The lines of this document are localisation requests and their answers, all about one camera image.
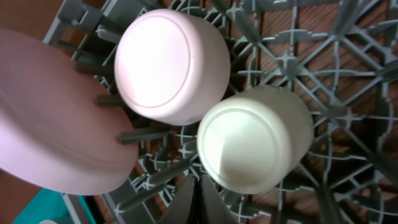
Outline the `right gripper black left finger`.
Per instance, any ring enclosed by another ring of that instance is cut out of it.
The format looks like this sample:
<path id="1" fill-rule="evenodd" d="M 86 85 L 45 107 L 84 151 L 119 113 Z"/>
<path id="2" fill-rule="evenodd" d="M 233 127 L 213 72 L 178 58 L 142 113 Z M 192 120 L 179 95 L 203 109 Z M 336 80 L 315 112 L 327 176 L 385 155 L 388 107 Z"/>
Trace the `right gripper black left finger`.
<path id="1" fill-rule="evenodd" d="M 190 220 L 196 178 L 189 174 L 157 224 L 186 224 Z"/>

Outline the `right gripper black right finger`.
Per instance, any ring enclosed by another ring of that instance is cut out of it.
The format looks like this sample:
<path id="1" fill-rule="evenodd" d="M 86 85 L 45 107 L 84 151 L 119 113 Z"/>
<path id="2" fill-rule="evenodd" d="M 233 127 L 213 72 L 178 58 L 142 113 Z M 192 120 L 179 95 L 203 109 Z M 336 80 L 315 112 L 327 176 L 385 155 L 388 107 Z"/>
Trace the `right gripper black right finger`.
<path id="1" fill-rule="evenodd" d="M 202 224 L 238 224 L 208 175 L 200 178 Z"/>

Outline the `white paper cup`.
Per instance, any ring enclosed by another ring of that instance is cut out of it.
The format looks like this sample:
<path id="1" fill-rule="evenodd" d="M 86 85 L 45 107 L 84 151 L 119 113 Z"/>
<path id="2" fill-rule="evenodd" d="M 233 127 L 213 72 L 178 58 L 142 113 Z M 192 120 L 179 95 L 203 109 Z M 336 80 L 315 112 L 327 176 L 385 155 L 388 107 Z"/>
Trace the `white paper cup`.
<path id="1" fill-rule="evenodd" d="M 275 187 L 312 145 L 313 118 L 287 88 L 262 85 L 212 107 L 200 122 L 197 151 L 211 178 L 240 194 Z"/>

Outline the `small pink bowl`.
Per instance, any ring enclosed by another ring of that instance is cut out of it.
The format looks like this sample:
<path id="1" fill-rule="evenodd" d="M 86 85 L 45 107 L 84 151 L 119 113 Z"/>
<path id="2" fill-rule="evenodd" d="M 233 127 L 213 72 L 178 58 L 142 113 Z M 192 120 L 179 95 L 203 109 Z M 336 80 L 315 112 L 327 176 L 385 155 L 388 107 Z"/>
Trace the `small pink bowl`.
<path id="1" fill-rule="evenodd" d="M 202 18 L 170 9 L 138 17 L 119 41 L 116 85 L 137 114 L 163 123 L 196 123 L 221 101 L 229 82 L 229 50 Z"/>

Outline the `large white plate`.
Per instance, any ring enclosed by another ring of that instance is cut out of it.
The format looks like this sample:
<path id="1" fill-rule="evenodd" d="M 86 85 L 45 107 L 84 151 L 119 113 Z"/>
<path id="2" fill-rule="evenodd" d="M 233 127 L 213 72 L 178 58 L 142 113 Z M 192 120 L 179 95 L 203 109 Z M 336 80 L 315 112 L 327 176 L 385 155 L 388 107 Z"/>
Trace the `large white plate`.
<path id="1" fill-rule="evenodd" d="M 127 114 L 95 103 L 105 91 L 58 49 L 1 29 L 1 168 L 68 194 L 120 187 L 138 148 L 118 140 L 132 127 Z"/>

